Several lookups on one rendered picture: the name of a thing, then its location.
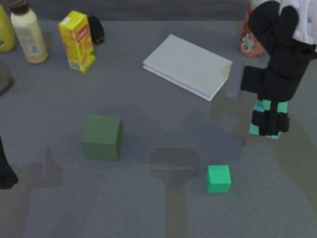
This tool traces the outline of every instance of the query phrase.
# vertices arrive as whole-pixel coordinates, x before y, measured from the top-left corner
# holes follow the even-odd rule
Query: gray table
[[[317,237],[316,62],[290,103],[290,132],[272,141],[248,134],[254,95],[234,104],[219,92],[209,103],[142,69],[169,33],[265,66],[266,56],[238,53],[240,22],[104,22],[106,43],[85,74],[68,68],[57,22],[41,24],[46,63],[29,65],[19,47],[0,55],[16,80],[0,99],[0,133],[21,179],[0,191],[0,237]],[[120,162],[84,158],[90,114],[122,117]],[[179,173],[168,172],[174,162],[198,165],[197,175],[151,169]],[[206,166],[225,163],[232,190],[207,194]]]

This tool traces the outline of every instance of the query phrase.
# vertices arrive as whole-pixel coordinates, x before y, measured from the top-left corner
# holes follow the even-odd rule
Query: bottle cap
[[[30,6],[27,0],[11,0],[10,9],[15,15],[24,15],[29,11]]]

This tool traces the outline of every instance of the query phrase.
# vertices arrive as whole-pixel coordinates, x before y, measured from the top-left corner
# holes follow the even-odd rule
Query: dark green cube
[[[231,176],[228,165],[210,165],[207,168],[208,193],[226,193],[231,187]]]
[[[82,137],[87,159],[118,161],[123,128],[120,117],[88,116]]]

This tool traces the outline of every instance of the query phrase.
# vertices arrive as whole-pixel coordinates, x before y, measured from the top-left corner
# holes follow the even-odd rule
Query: yellow carton
[[[59,31],[70,68],[86,72],[96,59],[87,16],[70,12],[59,24]]]

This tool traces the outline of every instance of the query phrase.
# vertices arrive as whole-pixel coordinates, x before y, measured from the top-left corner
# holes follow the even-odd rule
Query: white book
[[[169,35],[144,61],[146,70],[211,101],[229,77],[232,61]]]

